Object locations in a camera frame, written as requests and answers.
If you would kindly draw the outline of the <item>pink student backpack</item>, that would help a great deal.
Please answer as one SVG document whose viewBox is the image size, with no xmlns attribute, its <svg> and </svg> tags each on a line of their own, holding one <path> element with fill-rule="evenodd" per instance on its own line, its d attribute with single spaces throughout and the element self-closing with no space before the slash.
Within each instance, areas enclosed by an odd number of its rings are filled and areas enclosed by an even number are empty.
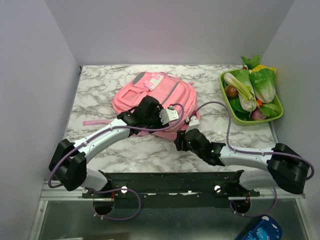
<svg viewBox="0 0 320 240">
<path fill-rule="evenodd" d="M 134 130 L 138 135 L 156 129 L 158 137 L 183 141 L 200 124 L 193 83 L 164 72 L 139 73 L 115 95 L 112 106 L 118 116 L 139 123 L 143 130 Z"/>
</svg>

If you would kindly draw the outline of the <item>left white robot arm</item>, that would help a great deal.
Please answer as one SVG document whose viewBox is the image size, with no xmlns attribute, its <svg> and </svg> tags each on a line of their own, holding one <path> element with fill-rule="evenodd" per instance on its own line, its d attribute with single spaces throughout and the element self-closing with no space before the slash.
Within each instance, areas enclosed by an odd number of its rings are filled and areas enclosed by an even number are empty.
<svg viewBox="0 0 320 240">
<path fill-rule="evenodd" d="M 151 96 L 143 97 L 138 106 L 123 111 L 106 127 L 76 141 L 61 140 L 49 164 L 48 178 L 50 188 L 53 178 L 67 191 L 78 187 L 93 189 L 101 198 L 111 191 L 108 178 L 100 170 L 92 170 L 87 164 L 96 155 L 111 145 L 136 135 L 141 131 L 155 132 L 162 127 L 160 113 L 163 106 Z"/>
</svg>

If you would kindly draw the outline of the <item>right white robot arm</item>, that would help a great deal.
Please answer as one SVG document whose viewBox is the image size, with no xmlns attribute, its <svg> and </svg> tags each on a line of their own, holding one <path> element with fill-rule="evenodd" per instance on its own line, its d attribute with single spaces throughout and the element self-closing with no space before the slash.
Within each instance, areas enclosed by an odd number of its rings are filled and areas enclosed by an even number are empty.
<svg viewBox="0 0 320 240">
<path fill-rule="evenodd" d="M 174 144 L 178 151 L 190 151 L 211 166 L 242 166 L 243 171 L 230 183 L 230 191 L 241 196 L 247 190 L 279 187 L 300 195 L 304 191 L 310 166 L 283 143 L 273 148 L 230 148 L 225 143 L 210 142 L 198 129 L 178 131 Z"/>
</svg>

